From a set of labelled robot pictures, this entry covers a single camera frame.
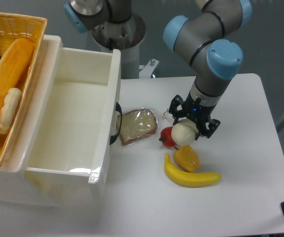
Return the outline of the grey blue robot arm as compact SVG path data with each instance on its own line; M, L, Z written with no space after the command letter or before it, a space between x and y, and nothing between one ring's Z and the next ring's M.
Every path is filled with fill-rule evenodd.
M241 48L225 37L252 17L248 0L199 0L197 5L199 17L176 16L163 31L167 47L197 72L187 98L175 96L168 109L174 119L171 136L180 146L211 137L220 125L210 115L243 62ZM70 0L64 11L77 31L91 31L102 51L122 53L126 78L138 75L146 25L132 11L131 1Z

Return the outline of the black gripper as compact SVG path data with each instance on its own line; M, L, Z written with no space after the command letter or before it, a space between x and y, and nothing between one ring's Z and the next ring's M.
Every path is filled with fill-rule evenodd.
M220 121L210 118L212 107L200 104L201 99L196 100L189 94L184 101L180 95L176 95L169 106L169 113L174 119L173 125L176 125L182 118L188 118L195 122L198 130L195 140L200 137L210 138L220 125Z

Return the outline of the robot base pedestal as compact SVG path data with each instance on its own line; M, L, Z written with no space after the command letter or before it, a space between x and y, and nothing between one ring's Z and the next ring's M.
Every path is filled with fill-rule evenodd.
M91 33L102 52L121 52L122 79L139 78L140 44L146 35L145 22L139 15L132 13L124 23L104 22Z

